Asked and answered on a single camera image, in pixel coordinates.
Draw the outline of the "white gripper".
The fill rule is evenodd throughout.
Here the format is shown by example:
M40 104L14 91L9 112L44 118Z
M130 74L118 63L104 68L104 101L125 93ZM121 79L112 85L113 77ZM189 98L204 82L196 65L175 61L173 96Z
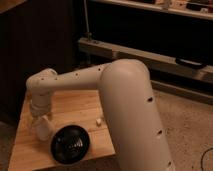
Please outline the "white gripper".
M33 120L32 120L32 130L33 131L35 131L35 129L38 125L38 119L39 119L38 117L46 115L47 113L49 113L51 111L51 107L52 107L51 104L48 104L46 106L36 106L33 103L30 104L31 115L33 117L36 117L36 118L33 118ZM52 128L54 128L54 125L53 125L53 122L52 122L52 114L49 113L46 116L47 116L47 120L48 120L50 126Z

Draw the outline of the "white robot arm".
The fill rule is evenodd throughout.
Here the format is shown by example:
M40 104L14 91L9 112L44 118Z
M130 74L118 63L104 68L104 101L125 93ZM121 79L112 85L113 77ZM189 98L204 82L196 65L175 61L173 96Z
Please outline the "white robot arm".
M96 89L122 171L175 171L146 65L120 59L65 74L45 69L26 81L39 139L53 133L47 117L59 90Z

